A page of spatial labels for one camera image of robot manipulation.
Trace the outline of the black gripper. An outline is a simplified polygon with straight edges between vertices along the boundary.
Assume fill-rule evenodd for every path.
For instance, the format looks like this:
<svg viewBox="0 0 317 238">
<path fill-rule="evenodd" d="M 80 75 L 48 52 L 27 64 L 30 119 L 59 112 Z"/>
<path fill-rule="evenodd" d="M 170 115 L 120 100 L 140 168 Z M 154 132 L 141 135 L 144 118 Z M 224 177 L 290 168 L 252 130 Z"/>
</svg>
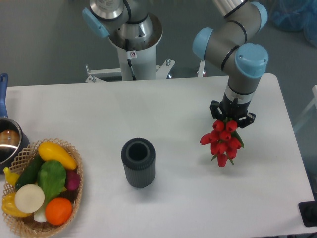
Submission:
<svg viewBox="0 0 317 238">
<path fill-rule="evenodd" d="M 254 113 L 248 112 L 250 103 L 239 103 L 237 98 L 230 100 L 224 95 L 221 102 L 212 100 L 209 109 L 214 119 L 224 121 L 229 117 L 237 120 L 239 128 L 246 128 L 253 124 L 256 118 Z"/>
</svg>

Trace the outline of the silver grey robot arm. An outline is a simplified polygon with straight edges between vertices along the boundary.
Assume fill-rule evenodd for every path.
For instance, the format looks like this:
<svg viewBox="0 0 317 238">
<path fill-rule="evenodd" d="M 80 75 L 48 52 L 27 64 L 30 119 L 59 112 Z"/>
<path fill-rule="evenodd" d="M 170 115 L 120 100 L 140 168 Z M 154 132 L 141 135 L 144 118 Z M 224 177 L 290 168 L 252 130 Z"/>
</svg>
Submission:
<svg viewBox="0 0 317 238">
<path fill-rule="evenodd" d="M 247 0 L 216 0 L 214 4 L 225 24 L 217 30 L 200 30 L 192 50 L 229 77 L 223 99 L 210 104 L 213 118 L 230 118 L 245 128 L 256 118 L 248 107 L 268 62 L 266 49 L 249 39 L 266 24 L 267 10 Z M 162 26 L 146 5 L 144 0 L 92 0 L 82 11 L 89 28 L 116 46 L 124 81 L 158 77 L 156 46 Z"/>
</svg>

